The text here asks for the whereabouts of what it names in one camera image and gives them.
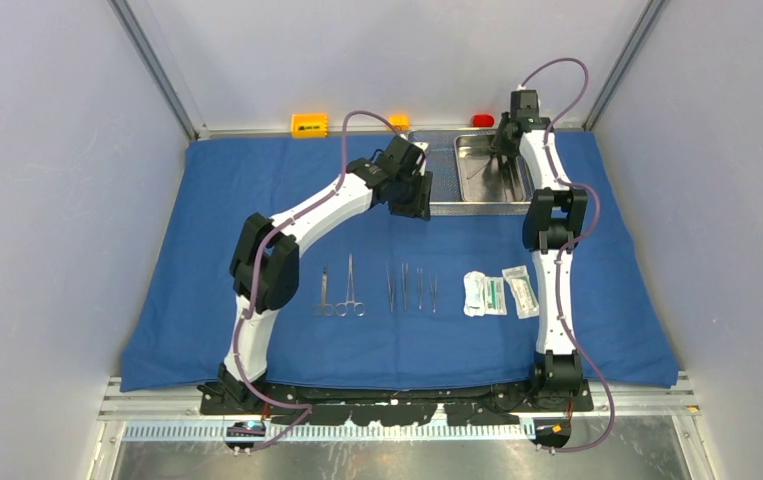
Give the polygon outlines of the thin steel tweezers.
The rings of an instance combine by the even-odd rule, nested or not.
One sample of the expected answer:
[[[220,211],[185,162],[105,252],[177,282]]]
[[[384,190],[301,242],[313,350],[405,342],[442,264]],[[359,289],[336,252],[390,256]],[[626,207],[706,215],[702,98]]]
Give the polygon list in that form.
[[[423,298],[424,298],[424,279],[423,279],[422,268],[417,268],[416,279],[417,279],[417,305],[418,305],[418,309],[422,310]]]

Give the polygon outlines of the blunt steel tweezers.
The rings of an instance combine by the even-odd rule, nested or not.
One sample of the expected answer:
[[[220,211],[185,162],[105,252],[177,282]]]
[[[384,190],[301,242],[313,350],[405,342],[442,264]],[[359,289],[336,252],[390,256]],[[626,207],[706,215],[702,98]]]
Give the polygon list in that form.
[[[408,279],[409,279],[409,265],[404,262],[401,265],[401,303],[402,310],[408,309]]]

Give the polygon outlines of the pointed steel tweezers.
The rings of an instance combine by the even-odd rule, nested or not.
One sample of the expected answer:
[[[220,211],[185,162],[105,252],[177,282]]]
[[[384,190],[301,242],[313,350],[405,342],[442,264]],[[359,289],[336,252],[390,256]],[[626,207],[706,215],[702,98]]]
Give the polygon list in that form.
[[[435,313],[438,305],[438,278],[436,275],[431,275],[429,278],[429,294],[431,299],[431,310]]]

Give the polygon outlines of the steel forceps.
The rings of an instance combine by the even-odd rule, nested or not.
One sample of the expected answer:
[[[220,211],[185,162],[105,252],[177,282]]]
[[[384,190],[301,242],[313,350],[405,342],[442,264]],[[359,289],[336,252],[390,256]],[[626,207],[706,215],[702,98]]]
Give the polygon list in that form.
[[[389,310],[391,313],[394,313],[396,309],[396,281],[395,281],[395,276],[390,264],[386,265],[386,278],[387,278]]]

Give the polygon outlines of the white gauze roll packet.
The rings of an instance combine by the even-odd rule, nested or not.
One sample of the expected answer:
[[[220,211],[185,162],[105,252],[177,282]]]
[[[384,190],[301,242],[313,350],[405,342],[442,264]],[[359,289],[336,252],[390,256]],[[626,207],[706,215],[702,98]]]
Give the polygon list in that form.
[[[483,297],[484,273],[479,271],[467,272],[463,277],[464,307],[463,312],[469,317],[485,315],[485,300]]]

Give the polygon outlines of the steel hemostat ring handles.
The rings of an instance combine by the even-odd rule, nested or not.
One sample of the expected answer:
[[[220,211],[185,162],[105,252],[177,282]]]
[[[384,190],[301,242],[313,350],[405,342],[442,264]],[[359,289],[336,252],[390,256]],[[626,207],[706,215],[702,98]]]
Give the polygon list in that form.
[[[366,313],[365,304],[356,299],[352,254],[348,256],[345,299],[335,306],[334,312],[340,317],[345,317],[349,314],[361,317]]]

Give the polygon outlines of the green white sterile packet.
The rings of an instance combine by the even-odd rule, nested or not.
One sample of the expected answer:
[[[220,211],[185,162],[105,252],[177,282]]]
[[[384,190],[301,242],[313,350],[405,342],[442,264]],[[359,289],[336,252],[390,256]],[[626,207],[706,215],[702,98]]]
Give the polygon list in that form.
[[[485,277],[482,281],[484,313],[486,315],[506,316],[505,281],[501,277]]]

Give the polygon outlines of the steel scalpel handle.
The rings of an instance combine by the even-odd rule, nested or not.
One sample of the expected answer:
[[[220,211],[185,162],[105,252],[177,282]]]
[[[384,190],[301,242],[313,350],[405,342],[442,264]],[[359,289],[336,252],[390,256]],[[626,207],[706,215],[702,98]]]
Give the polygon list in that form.
[[[482,179],[486,178],[487,180],[494,177],[501,177],[502,160],[498,154],[488,154],[485,158],[481,158],[480,160],[481,162],[478,167],[467,174],[467,180],[473,180],[476,177]]]

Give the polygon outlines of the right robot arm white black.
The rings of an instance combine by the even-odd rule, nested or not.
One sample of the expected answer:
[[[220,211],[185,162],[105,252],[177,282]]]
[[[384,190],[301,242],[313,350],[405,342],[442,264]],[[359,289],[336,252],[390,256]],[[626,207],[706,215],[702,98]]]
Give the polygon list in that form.
[[[581,352],[573,333],[571,270],[582,234],[588,194],[571,182],[555,148],[551,122],[540,114],[538,93],[519,87],[510,94],[491,150],[500,159],[521,159],[533,187],[522,227],[537,280],[539,330],[528,398],[553,410],[583,387]]]

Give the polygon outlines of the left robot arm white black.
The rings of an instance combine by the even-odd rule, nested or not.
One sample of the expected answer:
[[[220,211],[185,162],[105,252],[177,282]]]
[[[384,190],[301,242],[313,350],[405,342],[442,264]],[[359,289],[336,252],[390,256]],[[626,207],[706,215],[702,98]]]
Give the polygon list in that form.
[[[425,149],[401,135],[369,158],[341,161],[338,176],[295,207],[243,224],[229,273],[236,319],[218,381],[237,412],[255,412],[264,398],[256,381],[267,370],[267,350],[279,311],[297,293],[300,260],[345,221],[384,204],[391,214],[429,220],[432,174]]]

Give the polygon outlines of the red toy block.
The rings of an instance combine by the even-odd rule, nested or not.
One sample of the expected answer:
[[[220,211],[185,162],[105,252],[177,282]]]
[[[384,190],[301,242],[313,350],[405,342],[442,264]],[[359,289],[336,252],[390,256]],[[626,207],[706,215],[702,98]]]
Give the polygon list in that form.
[[[495,118],[490,114],[475,114],[471,117],[470,125],[473,128],[492,128]]]

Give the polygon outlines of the small orange toy block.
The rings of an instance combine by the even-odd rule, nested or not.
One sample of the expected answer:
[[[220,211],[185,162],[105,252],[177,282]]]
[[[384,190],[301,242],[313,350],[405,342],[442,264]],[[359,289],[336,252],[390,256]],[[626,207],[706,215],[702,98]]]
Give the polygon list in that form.
[[[410,130],[410,119],[407,115],[390,115],[387,117],[387,121],[398,132]]]

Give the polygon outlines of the yellow toy block large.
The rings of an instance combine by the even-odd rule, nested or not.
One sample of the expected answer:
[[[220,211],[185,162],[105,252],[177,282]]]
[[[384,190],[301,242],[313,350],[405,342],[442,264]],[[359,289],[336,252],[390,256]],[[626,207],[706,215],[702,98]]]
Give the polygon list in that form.
[[[329,122],[325,113],[304,113],[291,116],[290,135],[294,139],[326,138],[328,131]]]

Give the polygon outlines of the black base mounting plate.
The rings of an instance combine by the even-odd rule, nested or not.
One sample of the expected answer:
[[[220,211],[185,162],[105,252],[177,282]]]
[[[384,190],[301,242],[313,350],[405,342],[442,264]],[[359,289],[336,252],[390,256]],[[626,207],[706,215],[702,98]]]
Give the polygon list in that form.
[[[366,390],[298,387],[258,380],[253,383],[278,406],[266,404],[242,382],[230,377],[206,382],[202,393],[203,415],[256,415],[286,426],[311,406],[305,425],[343,426],[348,422],[365,427],[379,424],[424,426],[445,418],[450,426],[509,425],[521,413],[544,414],[564,419],[572,413],[593,410],[587,384],[574,398],[532,393],[528,381],[445,390]]]

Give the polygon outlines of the aluminium frame rail right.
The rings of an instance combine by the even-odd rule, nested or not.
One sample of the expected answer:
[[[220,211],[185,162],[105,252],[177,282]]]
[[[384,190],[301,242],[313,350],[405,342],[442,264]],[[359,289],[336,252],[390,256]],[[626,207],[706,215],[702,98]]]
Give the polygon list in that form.
[[[623,45],[616,62],[611,68],[602,89],[596,96],[582,128],[593,131],[603,117],[607,107],[616,95],[626,74],[641,52],[647,38],[653,31],[659,17],[670,4],[668,0],[648,0],[641,11],[628,39]]]

